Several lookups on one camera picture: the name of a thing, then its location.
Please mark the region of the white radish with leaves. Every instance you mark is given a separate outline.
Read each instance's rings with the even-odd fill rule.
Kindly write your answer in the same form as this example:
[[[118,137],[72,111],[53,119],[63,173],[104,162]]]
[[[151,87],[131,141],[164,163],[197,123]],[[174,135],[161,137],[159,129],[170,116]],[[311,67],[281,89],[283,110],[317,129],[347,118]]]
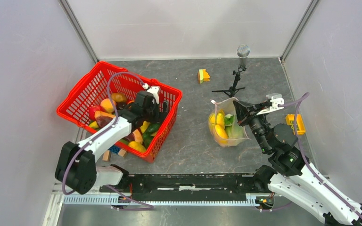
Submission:
[[[234,123],[234,115],[226,114],[224,116],[224,125],[225,125],[225,132],[228,138],[231,138],[233,136],[233,123]]]

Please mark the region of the yellow toy banana bunch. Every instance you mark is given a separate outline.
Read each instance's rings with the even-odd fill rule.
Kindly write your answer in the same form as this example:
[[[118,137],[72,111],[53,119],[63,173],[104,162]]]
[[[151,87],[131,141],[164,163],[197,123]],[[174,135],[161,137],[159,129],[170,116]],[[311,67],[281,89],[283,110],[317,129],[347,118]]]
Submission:
[[[217,113],[211,113],[208,117],[208,122],[210,127],[219,125],[221,128],[225,129],[224,111],[220,110]]]

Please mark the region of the green toy cabbage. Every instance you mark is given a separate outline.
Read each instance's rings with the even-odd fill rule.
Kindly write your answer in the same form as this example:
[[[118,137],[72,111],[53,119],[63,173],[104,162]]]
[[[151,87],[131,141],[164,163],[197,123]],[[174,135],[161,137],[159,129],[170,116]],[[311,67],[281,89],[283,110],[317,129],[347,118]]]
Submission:
[[[229,139],[242,139],[245,138],[245,128],[239,126],[238,124],[234,124],[229,127]]]

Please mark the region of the clear zip top bag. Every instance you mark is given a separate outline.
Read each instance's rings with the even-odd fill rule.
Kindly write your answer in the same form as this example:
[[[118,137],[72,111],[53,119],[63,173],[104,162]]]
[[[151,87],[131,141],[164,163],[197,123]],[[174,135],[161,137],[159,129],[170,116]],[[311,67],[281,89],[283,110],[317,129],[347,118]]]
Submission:
[[[221,102],[211,100],[214,109],[208,116],[208,128],[214,141],[221,147],[238,146],[250,138],[244,127],[237,123],[236,108],[231,97]]]

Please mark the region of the orange yellow toy mango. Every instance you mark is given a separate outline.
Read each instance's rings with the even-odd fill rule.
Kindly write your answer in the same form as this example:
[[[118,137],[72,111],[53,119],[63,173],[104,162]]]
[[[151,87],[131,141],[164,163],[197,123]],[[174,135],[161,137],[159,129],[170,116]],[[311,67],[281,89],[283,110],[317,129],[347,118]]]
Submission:
[[[221,125],[216,124],[214,126],[214,139],[219,145],[225,146],[228,144],[228,134]]]

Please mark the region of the dark green toy cucumber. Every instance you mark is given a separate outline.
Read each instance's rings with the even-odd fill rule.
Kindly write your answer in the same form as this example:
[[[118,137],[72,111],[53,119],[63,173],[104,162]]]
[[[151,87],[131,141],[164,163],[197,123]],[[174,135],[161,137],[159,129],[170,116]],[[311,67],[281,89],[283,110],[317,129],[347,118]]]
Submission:
[[[147,127],[147,129],[145,130],[145,132],[143,133],[143,135],[152,136],[155,132],[159,131],[160,127],[161,127],[161,124],[159,124],[159,123],[150,124]]]

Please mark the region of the red plastic shopping basket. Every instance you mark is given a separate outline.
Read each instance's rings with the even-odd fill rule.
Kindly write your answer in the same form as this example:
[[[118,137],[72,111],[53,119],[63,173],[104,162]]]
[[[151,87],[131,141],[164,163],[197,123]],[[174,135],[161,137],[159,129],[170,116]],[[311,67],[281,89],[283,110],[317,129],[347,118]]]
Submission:
[[[115,77],[108,85],[108,80],[112,75]],[[116,143],[116,146],[152,163],[176,121],[178,104],[182,98],[182,92],[179,89],[156,79],[143,76],[135,78],[135,73],[129,72],[126,68],[101,61],[72,88],[67,98],[57,108],[57,115],[94,134],[96,130],[89,127],[91,122],[89,109],[108,97],[107,87],[110,87],[112,93],[122,93],[126,95],[128,100],[133,100],[136,94],[143,89],[143,83],[160,87],[159,108],[163,110],[164,101],[167,101],[168,115],[146,152],[141,153],[120,142]]]

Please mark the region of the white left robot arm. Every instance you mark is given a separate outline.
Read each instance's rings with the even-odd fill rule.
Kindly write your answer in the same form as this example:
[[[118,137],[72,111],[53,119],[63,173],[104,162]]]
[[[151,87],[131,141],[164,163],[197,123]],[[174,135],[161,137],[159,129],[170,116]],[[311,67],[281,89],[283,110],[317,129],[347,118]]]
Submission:
[[[124,170],[116,166],[98,167],[97,160],[116,142],[128,136],[146,122],[158,122],[165,118],[159,111],[158,86],[137,93],[134,101],[116,114],[106,126],[90,137],[63,145],[55,178],[62,183],[64,194],[85,194],[94,186],[111,185],[123,192],[129,187]]]

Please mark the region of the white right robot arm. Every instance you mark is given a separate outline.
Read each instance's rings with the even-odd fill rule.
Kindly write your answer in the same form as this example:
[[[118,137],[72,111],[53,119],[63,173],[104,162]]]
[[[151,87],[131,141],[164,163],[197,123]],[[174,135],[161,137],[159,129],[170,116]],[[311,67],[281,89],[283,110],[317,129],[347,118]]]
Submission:
[[[271,127],[265,109],[270,101],[251,104],[233,101],[239,126],[248,126],[270,166],[254,175],[259,192],[280,194],[305,209],[325,226],[362,226],[362,203],[331,184],[295,145],[298,137],[287,124]]]

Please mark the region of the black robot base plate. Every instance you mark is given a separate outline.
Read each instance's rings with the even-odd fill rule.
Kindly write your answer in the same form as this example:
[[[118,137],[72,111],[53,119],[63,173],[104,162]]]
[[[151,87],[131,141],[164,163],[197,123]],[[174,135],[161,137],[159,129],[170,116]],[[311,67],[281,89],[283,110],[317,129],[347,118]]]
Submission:
[[[137,201],[243,201],[270,190],[252,174],[129,174],[115,189]]]

